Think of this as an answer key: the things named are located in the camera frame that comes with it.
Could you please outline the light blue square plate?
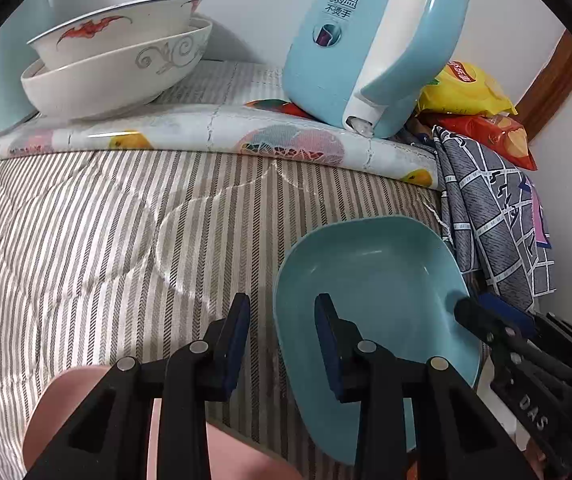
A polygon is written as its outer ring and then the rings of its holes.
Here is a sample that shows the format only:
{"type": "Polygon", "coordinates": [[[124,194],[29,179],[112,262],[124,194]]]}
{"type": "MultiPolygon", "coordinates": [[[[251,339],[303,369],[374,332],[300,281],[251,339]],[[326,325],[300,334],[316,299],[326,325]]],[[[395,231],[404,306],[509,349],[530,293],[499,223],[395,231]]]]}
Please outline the light blue square plate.
{"type": "Polygon", "coordinates": [[[310,232],[280,266],[273,315],[303,424],[337,462],[355,460],[359,405],[340,403],[329,387],[314,322],[314,300],[323,292],[341,318],[398,358],[423,363],[442,356],[466,382],[475,382],[481,344],[453,314],[468,290],[437,233],[402,216],[310,232]]]}

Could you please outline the grey checked folded cloth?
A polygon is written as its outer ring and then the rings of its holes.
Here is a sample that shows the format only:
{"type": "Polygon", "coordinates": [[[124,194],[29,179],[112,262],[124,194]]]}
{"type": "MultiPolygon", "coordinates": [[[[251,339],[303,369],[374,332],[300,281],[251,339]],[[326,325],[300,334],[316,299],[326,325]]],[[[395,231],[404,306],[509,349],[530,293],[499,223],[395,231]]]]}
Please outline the grey checked folded cloth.
{"type": "Polygon", "coordinates": [[[441,238],[476,294],[532,311],[555,292],[550,231],[536,187],[521,169],[440,126],[395,138],[435,157],[441,238]]]}

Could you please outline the striped quilted table cover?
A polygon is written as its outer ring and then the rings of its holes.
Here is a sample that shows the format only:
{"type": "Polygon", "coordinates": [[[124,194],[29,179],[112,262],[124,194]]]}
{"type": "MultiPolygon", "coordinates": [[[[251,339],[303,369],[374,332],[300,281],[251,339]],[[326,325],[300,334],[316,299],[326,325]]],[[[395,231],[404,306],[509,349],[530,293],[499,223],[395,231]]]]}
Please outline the striped quilted table cover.
{"type": "MultiPolygon", "coordinates": [[[[201,62],[152,105],[282,101],[276,67],[201,62]]],[[[0,160],[0,478],[64,370],[169,356],[243,292],[251,324],[225,425],[308,479],[348,479],[303,426],[278,350],[273,286],[289,249],[325,224],[404,214],[435,228],[438,190],[262,156],[81,151],[0,160]]]]}

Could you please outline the red chips bag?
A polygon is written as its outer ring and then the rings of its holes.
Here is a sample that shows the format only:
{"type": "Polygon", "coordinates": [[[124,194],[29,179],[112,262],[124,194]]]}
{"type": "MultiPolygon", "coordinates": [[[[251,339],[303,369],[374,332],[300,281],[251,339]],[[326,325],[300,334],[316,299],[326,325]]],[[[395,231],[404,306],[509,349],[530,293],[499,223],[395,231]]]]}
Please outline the red chips bag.
{"type": "Polygon", "coordinates": [[[468,136],[522,169],[538,170],[529,150],[526,129],[510,116],[421,113],[419,120],[426,126],[437,125],[468,136]]]}

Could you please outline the yellow chips bag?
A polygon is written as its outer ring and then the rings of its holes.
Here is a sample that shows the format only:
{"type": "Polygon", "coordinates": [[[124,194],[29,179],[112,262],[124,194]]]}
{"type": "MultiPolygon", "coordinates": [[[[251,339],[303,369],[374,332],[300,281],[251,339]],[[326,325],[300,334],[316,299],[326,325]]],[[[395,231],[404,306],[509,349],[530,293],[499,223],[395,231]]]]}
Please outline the yellow chips bag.
{"type": "Polygon", "coordinates": [[[421,112],[452,115],[516,114],[500,84],[472,63],[452,60],[421,90],[421,112]]]}

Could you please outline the floral plastic table mat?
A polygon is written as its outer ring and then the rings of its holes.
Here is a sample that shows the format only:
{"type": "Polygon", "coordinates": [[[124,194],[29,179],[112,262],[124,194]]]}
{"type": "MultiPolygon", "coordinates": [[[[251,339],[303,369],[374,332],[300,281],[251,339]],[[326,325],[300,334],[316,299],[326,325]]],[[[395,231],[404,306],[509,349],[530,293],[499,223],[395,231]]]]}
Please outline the floral plastic table mat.
{"type": "Polygon", "coordinates": [[[440,188],[436,156],[420,148],[240,105],[150,105],[99,122],[41,117],[0,134],[0,160],[110,150],[262,156],[440,188]]]}

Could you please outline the light blue electric kettle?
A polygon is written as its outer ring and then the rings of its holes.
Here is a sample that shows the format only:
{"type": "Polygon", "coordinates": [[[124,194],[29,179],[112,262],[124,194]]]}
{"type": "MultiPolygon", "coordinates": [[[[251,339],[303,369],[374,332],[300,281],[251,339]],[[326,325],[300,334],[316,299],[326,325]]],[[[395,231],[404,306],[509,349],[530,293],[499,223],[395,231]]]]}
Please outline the light blue electric kettle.
{"type": "Polygon", "coordinates": [[[325,124],[391,138],[452,58],[468,3],[315,0],[286,58],[286,96],[325,124]]]}

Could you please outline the white bowl with grey scrolls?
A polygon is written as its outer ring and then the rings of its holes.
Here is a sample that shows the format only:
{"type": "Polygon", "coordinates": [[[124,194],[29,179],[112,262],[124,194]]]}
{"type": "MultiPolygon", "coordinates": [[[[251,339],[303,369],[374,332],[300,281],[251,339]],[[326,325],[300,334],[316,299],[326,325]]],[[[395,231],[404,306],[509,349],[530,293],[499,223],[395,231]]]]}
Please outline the white bowl with grey scrolls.
{"type": "Polygon", "coordinates": [[[98,54],[55,70],[41,60],[21,75],[24,93],[45,116],[97,119],[147,104],[186,78],[207,50],[213,24],[192,18],[187,32],[98,54]]]}

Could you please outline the light blue thermos jug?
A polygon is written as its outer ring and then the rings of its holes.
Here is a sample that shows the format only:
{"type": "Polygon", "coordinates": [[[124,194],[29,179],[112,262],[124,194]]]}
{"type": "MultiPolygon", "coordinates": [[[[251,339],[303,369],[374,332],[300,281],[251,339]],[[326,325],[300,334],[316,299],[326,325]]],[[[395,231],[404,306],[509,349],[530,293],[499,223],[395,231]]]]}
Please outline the light blue thermos jug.
{"type": "Polygon", "coordinates": [[[0,28],[0,132],[36,114],[20,77],[38,59],[28,40],[110,0],[25,0],[0,28]]]}

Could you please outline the patterned bowl with red bats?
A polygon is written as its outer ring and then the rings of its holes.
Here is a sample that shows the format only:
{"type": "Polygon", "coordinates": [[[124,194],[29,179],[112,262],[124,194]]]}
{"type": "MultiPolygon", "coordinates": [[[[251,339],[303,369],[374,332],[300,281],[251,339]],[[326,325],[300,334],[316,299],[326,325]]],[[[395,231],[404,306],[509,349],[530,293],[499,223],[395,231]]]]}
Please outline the patterned bowl with red bats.
{"type": "Polygon", "coordinates": [[[135,0],[73,18],[28,40],[50,70],[186,32],[202,0],[135,0]]]}

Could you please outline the brown wooden door frame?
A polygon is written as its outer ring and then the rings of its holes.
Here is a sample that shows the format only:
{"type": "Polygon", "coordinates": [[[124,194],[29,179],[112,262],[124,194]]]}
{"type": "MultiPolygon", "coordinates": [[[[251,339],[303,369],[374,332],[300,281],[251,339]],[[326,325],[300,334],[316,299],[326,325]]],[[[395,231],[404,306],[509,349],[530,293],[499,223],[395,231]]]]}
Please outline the brown wooden door frame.
{"type": "Polygon", "coordinates": [[[572,35],[565,30],[538,76],[516,105],[517,122],[532,142],[572,92],[572,35]]]}

